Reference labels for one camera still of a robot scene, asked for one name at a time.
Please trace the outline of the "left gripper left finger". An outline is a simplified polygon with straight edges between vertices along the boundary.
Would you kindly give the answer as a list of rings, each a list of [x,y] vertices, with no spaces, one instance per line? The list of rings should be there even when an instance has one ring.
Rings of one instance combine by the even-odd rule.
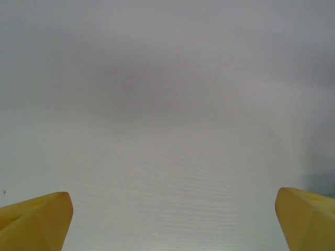
[[[1,207],[1,250],[61,250],[72,216],[68,192]]]

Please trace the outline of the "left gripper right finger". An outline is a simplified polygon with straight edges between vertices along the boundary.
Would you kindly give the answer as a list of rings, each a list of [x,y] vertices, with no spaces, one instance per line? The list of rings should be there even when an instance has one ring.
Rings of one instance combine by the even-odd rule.
[[[275,212],[290,251],[334,251],[334,198],[283,187]]]

